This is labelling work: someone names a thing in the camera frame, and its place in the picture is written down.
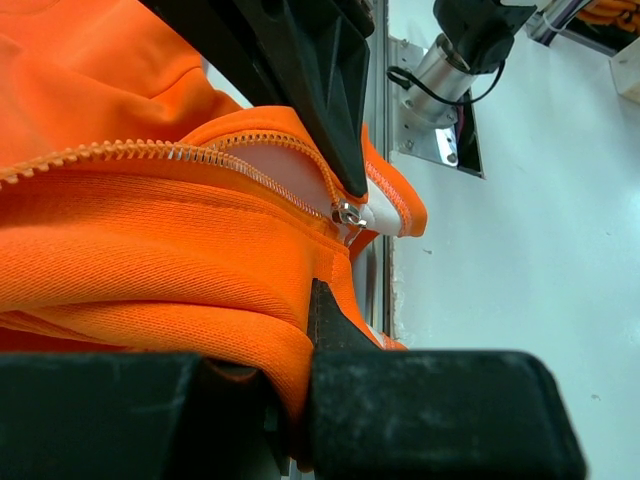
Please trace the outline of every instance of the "metal plate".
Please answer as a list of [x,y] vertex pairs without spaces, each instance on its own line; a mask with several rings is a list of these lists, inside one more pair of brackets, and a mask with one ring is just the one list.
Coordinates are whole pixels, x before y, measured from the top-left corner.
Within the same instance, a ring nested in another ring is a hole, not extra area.
[[[389,37],[389,65],[413,70],[426,51],[406,40]],[[389,84],[391,149],[448,167],[457,167],[455,128],[429,129],[421,125],[404,106],[405,91],[393,82]]]

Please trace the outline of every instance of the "zipper slider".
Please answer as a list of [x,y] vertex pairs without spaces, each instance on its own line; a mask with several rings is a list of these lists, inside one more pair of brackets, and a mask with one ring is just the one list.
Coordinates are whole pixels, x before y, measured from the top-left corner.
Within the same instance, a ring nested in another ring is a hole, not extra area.
[[338,225],[357,227],[359,229],[367,228],[367,221],[362,219],[358,207],[351,205],[342,198],[332,206],[331,218]]

